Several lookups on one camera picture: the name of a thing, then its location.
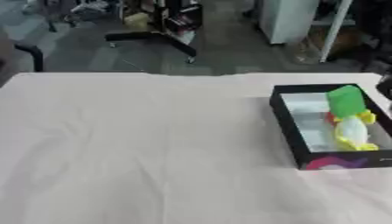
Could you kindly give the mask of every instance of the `box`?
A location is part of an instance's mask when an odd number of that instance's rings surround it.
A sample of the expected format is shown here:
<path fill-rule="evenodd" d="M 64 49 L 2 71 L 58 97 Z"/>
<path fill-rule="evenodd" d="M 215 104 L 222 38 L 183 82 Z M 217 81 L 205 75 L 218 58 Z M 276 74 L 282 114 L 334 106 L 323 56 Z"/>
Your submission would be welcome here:
<path fill-rule="evenodd" d="M 340 150 L 334 127 L 326 120 L 326 93 L 345 85 L 275 86 L 269 104 L 300 170 L 354 169 L 392 166 L 392 121 L 361 90 L 367 108 L 377 116 L 368 126 L 369 142 L 380 150 Z"/>

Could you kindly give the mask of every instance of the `green cube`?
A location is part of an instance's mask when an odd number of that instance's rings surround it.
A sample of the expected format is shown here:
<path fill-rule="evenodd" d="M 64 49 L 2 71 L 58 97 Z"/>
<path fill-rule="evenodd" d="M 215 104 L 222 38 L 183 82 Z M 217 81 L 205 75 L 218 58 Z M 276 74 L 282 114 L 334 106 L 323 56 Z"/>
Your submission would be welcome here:
<path fill-rule="evenodd" d="M 326 94 L 331 113 L 338 118 L 355 116 L 366 110 L 362 92 L 355 86 L 347 85 Z"/>

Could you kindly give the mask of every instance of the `caster wheel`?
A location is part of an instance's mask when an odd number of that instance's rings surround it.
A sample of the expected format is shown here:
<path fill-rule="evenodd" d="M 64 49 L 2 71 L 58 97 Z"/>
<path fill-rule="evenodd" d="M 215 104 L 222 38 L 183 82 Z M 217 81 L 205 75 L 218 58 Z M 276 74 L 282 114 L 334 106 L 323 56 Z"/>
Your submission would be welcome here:
<path fill-rule="evenodd" d="M 186 63 L 188 63 L 188 64 L 193 64 L 193 62 L 195 61 L 196 59 L 194 58 L 194 57 L 189 57 L 187 60 L 186 60 Z"/>

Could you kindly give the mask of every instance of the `toy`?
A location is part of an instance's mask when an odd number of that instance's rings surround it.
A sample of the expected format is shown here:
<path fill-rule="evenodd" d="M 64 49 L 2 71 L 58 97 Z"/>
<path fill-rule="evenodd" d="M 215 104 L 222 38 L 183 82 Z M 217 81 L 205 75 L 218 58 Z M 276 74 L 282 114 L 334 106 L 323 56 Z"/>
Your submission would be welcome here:
<path fill-rule="evenodd" d="M 326 94 L 331 112 L 326 119 L 335 127 L 337 145 L 346 151 L 377 151 L 379 147 L 368 142 L 366 124 L 375 123 L 375 114 L 366 109 L 361 91 L 345 86 Z"/>

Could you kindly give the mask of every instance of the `white tablecloth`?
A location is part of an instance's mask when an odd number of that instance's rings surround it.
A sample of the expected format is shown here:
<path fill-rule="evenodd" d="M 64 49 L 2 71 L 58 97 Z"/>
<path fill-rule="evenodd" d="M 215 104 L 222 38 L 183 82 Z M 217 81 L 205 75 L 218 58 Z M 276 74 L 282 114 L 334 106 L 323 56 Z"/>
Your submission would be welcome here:
<path fill-rule="evenodd" d="M 379 76 L 21 74 L 0 90 L 2 224 L 392 221 L 392 169 L 298 171 L 276 84 Z"/>

